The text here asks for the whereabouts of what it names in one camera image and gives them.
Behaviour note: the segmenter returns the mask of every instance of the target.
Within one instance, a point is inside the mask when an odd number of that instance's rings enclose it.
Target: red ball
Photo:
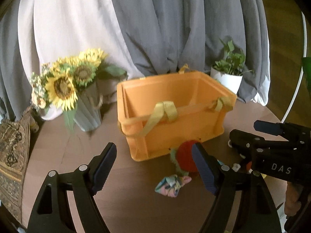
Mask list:
[[[176,160],[180,168],[186,172],[198,172],[192,159],[192,146],[198,143],[196,140],[190,140],[182,143],[176,153]]]

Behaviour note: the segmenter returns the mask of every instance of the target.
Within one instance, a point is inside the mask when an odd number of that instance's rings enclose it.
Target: brown tabletop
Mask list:
[[[227,114],[223,135],[206,141],[203,145],[210,155],[230,166],[240,161],[238,154],[227,146],[232,129],[259,134],[265,139],[281,140],[267,134],[257,133],[253,128],[256,120],[278,122],[266,107],[257,103],[244,104],[237,101],[234,110]],[[23,191],[22,220],[27,226],[38,191],[50,170],[58,173],[71,172],[81,164],[102,152],[108,142],[116,144],[117,159],[102,191],[95,196],[98,209],[111,233],[196,233],[200,230],[213,204],[214,196],[205,190],[200,177],[184,186],[177,198],[164,197],[154,188],[165,176],[175,173],[169,156],[135,162],[125,137],[117,127],[117,106],[113,104],[103,117],[102,125],[92,134],[76,127],[70,134],[63,117],[44,123],[31,154]],[[285,200],[286,183],[267,177],[266,183],[276,206]],[[84,232],[73,194],[69,203],[77,232]],[[236,195],[227,229],[233,227],[239,204]]]

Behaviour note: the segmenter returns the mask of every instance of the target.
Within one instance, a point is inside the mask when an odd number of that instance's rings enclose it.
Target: orange crate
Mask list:
[[[228,108],[216,111],[217,100],[226,99],[231,107],[237,96],[202,72],[165,74],[121,82],[117,87],[118,123],[127,136],[131,157],[147,160],[170,153],[187,140],[207,141],[224,132],[222,126]],[[155,105],[173,102],[178,117],[168,114],[147,132],[142,130]]]

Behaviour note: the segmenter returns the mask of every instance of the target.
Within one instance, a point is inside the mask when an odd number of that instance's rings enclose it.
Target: gray curtain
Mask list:
[[[262,0],[112,0],[137,68],[146,76],[191,69],[210,72],[232,39],[246,54],[238,92],[250,101],[268,71],[268,35]]]
[[[19,2],[14,0],[0,21],[0,114],[12,121],[21,118],[31,99],[17,36]]]

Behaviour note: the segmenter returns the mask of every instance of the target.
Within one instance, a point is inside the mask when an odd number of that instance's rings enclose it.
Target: metal screw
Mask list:
[[[221,166],[221,169],[227,172],[227,171],[230,170],[230,167],[227,166],[227,165],[222,165],[222,166]]]
[[[50,177],[53,177],[55,174],[56,174],[56,172],[54,170],[49,172]]]
[[[86,169],[87,169],[87,165],[81,165],[81,166],[79,166],[79,170],[80,170],[81,172],[85,171]]]
[[[255,176],[260,176],[260,172],[258,172],[258,171],[253,171],[253,174],[255,175]]]

